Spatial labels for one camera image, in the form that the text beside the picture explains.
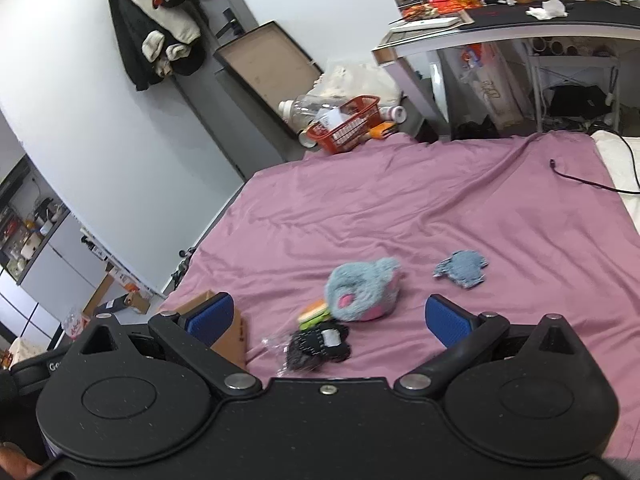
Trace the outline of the blue plush paw slipper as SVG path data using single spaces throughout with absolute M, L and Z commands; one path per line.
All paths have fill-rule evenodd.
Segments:
M 338 266 L 324 288 L 330 315 L 347 323 L 390 315 L 396 308 L 400 278 L 400 262 L 395 258 Z

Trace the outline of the black knitted patch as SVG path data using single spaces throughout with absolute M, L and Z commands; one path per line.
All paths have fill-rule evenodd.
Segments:
M 334 321 L 296 330 L 286 347 L 285 366 L 292 372 L 316 370 L 326 363 L 341 363 L 352 354 L 349 328 Z

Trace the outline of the burger plush toy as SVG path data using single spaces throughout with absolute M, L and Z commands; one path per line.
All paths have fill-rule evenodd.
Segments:
M 328 304 L 324 300 L 319 300 L 310 304 L 297 318 L 300 330 L 309 330 L 319 323 L 329 321 L 332 318 Z

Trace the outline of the cardboard box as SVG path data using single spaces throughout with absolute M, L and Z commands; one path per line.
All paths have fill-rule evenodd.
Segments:
M 227 361 L 246 367 L 245 322 L 228 292 L 203 292 L 176 309 L 178 324 Z

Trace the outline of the pink bed sheet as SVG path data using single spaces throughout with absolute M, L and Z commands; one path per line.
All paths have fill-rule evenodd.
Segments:
M 343 155 L 311 154 L 258 172 L 201 242 L 165 301 L 228 292 L 247 322 L 247 365 L 278 374 L 269 338 L 321 299 L 341 264 L 392 257 L 400 294 L 387 318 L 350 329 L 329 377 L 395 379 L 440 351 L 424 304 L 439 294 L 514 323 L 562 314 L 620 401 L 606 452 L 639 456 L 639 235 L 597 144 L 580 133 L 420 144 L 404 134 Z M 437 263 L 474 250 L 485 281 L 463 289 Z

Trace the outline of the orange bottle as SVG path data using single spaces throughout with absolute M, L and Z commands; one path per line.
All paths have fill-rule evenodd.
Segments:
M 377 126 L 368 131 L 368 137 L 375 140 L 383 140 L 393 134 L 397 130 L 394 122 L 381 122 Z

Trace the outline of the red plastic basket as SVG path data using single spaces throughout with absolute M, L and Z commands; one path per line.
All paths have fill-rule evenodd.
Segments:
M 377 96 L 356 96 L 324 110 L 307 128 L 307 136 L 331 155 L 348 152 L 382 122 L 378 102 Z

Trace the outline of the clear plastic bottle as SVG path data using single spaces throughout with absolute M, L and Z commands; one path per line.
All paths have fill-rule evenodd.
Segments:
M 339 107 L 344 100 L 340 98 L 330 98 L 329 96 L 313 96 L 306 93 L 295 99 L 281 101 L 278 105 L 278 112 L 281 117 L 290 125 L 302 120 L 313 120 L 320 110 L 330 110 Z

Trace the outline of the plastic shopping bag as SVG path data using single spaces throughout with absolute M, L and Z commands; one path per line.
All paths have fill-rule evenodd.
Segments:
M 524 119 L 516 97 L 513 74 L 494 42 L 463 47 L 463 81 L 468 84 L 499 130 L 520 124 Z

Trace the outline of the framed cork board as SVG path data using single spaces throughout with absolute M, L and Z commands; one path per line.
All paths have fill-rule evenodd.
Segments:
M 219 47 L 214 58 L 289 138 L 297 139 L 279 105 L 314 88 L 323 70 L 285 29 L 275 21 L 260 25 Z

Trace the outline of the hanging clothes on door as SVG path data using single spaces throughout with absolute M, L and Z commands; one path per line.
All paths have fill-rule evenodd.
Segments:
M 205 62 L 201 27 L 184 8 L 191 0 L 107 0 L 122 65 L 134 88 L 190 76 Z

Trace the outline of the white desk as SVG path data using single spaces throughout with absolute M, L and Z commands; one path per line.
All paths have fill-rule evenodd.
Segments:
M 529 39 L 534 37 L 592 37 L 637 41 L 639 10 L 630 4 L 616 6 L 607 2 L 575 2 L 565 18 L 538 21 L 526 14 L 525 6 L 485 6 L 462 13 L 463 23 L 434 34 L 388 32 L 372 51 L 381 66 L 397 82 L 416 110 L 432 129 L 444 136 L 450 133 L 448 107 L 438 106 L 435 91 L 444 90 L 442 82 L 433 82 L 431 90 L 420 84 L 408 57 L 426 54 L 436 67 L 442 66 L 439 52 L 465 44 Z

